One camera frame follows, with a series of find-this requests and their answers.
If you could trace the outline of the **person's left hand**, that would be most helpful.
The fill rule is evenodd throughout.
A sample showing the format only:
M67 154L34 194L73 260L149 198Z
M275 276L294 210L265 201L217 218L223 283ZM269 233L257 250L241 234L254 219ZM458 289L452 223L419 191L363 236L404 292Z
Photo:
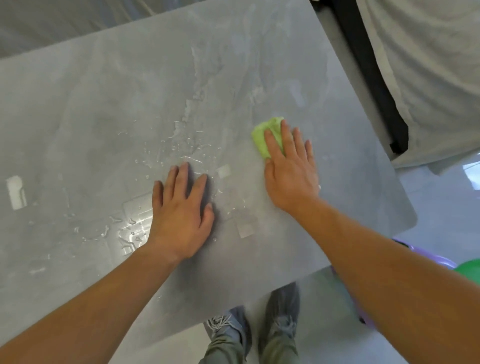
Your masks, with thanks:
M171 166L163 184L163 205L153 214L145 250L165 262L180 263L191 258L209 237L200 236L200 224L205 209L208 176L193 180L189 165L187 198L175 203L175 180L179 167Z

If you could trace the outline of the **person's right hand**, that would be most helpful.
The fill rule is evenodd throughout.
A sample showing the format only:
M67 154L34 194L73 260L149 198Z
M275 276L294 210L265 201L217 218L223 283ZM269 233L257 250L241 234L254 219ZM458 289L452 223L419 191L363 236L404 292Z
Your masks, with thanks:
M305 148L299 128L291 130L295 137L297 156L286 157L270 130L264 133L270 158L265 160L264 178L273 204L296 218L309 203L318 200L320 181L316 167L304 161Z

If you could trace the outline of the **green cleaning cloth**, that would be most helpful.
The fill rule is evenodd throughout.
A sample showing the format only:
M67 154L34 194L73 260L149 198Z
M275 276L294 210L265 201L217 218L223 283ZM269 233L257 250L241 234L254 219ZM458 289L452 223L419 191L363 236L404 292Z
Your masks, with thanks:
M265 160L268 158L271 158L271 155L268 150L268 146L266 143L265 139L265 131L270 130L272 133L273 137L276 140L276 143L279 146L279 149L283 154L284 148L283 148L283 139L282 139L282 133L281 133L281 122L284 120L283 117L273 117L267 121L264 121L254 127L254 129L251 132L251 137L253 139L253 142L258 149L261 157Z

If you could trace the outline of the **person's left forearm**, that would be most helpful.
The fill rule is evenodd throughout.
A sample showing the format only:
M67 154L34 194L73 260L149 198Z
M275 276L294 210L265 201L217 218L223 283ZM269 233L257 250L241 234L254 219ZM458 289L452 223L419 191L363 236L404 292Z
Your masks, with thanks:
M187 255L146 244L91 287L0 347L0 364L108 364L135 319Z

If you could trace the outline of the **person's right forearm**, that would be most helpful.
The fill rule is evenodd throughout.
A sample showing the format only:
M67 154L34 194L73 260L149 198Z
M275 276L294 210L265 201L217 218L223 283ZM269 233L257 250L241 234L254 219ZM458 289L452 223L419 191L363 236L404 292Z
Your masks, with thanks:
M410 364L480 364L480 285L323 202L283 203Z

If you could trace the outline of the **person's left grey shoe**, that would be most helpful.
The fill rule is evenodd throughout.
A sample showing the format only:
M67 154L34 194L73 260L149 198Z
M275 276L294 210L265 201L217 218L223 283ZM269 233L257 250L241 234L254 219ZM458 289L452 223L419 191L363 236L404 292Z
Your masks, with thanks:
M211 342L200 364L243 364L253 343L243 305L207 319L203 326Z

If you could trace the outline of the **person's grey shoe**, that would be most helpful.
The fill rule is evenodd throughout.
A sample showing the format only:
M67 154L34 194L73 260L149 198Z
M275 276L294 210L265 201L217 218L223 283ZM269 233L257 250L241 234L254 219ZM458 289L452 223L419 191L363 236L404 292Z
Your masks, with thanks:
M271 292L259 333L258 352L260 355L276 335L295 339L300 307L300 289L296 282L291 282Z
M207 319L203 326L211 342L200 364L243 364L253 343L243 305Z

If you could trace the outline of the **person's right grey shoe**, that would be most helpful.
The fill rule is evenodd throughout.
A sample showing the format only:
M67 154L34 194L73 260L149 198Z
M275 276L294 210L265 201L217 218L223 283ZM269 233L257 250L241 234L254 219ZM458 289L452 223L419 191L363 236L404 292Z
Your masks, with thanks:
M296 282L291 282L271 292L259 333L258 352L260 355L276 335L295 339L300 307L300 289Z

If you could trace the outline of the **light grey fabric cover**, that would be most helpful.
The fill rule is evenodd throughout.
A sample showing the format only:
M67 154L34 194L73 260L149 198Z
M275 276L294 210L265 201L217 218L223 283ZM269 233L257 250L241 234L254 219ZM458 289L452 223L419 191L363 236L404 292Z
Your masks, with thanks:
M480 152L480 0L356 0L408 127L392 164L439 175Z

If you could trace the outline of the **olive green trousers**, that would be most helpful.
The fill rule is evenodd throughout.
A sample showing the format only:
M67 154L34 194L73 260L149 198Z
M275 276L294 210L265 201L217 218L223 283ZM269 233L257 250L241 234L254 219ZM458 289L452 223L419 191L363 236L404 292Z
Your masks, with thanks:
M271 337L260 355L260 364L299 363L294 339L283 334ZM199 364L244 364L243 346L239 340L220 335L209 344Z

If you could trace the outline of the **purple plastic basin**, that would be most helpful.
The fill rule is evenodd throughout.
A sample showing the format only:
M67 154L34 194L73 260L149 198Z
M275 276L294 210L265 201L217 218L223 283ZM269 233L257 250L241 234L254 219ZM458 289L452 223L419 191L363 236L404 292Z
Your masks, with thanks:
M459 266L457 263L453 262L452 260L450 260L448 258L445 258L443 256L440 256L440 255L430 253L429 251L427 251L423 248L416 247L414 245L408 244L408 243L403 242L403 241L398 240L398 239L392 239L392 240L395 241L397 244L405 247L409 251L414 252L417 255L420 255L424 258L427 258L427 259L435 262L438 265L444 266L449 270L455 270ZM333 277L339 283L341 283L341 285L343 287L343 291L345 292L345 295L347 297L349 297L349 299L351 300L351 307L352 307L355 315L357 316L359 322L361 324L365 325L366 327L372 329L372 330L376 330L376 326L375 326L373 320L370 319L370 317L367 315L367 313L365 313L363 311L363 309L358 305L357 300L353 297L353 295L350 293L350 291L346 288L343 281L340 280L339 275L337 274L337 272L336 272L336 270L334 269L333 266L331 266L331 272L333 274Z

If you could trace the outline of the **translucent plastic sheet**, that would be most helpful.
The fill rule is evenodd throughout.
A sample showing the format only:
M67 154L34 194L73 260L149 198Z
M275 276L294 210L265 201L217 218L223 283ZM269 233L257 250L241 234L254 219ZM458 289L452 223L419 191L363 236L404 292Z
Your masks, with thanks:
M204 0L0 0L0 59Z

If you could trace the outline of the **green plastic basin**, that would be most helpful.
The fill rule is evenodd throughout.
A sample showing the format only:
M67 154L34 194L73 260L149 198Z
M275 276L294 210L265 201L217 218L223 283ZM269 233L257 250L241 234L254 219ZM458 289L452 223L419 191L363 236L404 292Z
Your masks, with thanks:
M480 258L459 264L453 270L480 286Z

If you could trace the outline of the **black frame bar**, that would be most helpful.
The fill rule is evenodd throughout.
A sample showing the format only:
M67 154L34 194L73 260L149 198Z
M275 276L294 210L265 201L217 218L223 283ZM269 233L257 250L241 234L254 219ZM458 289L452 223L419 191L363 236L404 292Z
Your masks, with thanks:
M356 0L309 0L318 11L330 8L351 50L367 88L373 96L380 116L392 138L389 144L395 156L406 152L409 147L409 128L401 117L396 103L381 74L378 61Z

